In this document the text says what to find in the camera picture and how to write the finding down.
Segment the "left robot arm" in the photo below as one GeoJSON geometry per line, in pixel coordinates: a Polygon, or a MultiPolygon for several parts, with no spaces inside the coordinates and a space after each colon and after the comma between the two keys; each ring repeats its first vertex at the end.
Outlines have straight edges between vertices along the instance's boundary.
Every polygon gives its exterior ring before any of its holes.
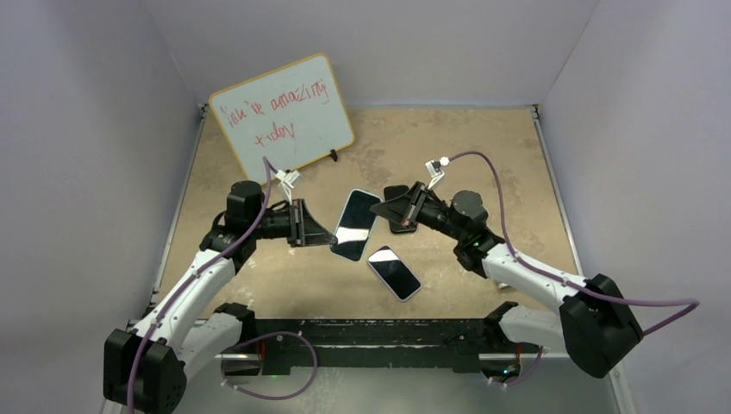
{"type": "Polygon", "coordinates": [[[254,181],[232,185],[226,209],[184,276],[133,327],[116,329],[103,348],[103,396],[135,413],[172,413],[190,380],[227,349],[266,354],[278,333],[260,334],[252,310],[223,304],[198,323],[211,299],[253,255],[259,239],[282,238],[294,248],[329,246],[336,237],[308,212],[301,198],[268,204],[270,192],[254,181]]]}

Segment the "black phone case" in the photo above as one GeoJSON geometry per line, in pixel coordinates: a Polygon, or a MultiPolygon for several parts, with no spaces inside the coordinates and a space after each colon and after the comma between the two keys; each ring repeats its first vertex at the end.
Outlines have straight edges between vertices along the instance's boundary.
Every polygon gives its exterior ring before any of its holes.
{"type": "MultiPolygon", "coordinates": [[[[397,198],[407,193],[409,187],[407,185],[388,185],[384,188],[384,200],[389,201],[393,198],[397,198]]],[[[418,223],[410,223],[404,227],[401,223],[394,223],[389,221],[389,229],[393,235],[406,235],[413,234],[418,228],[418,223]]]]}

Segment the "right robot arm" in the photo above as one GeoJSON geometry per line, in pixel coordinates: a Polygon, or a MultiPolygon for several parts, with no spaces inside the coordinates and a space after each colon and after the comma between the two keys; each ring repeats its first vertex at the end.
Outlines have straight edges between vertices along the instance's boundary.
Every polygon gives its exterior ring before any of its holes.
{"type": "Polygon", "coordinates": [[[527,294],[544,311],[508,304],[493,311],[484,327],[486,344],[504,351],[515,342],[564,351],[594,378],[605,377],[643,339],[630,302],[611,278],[562,273],[515,250],[487,225],[481,196],[459,191],[440,200],[422,182],[370,211],[391,223],[417,223],[456,241],[453,252],[468,272],[527,294]]]}

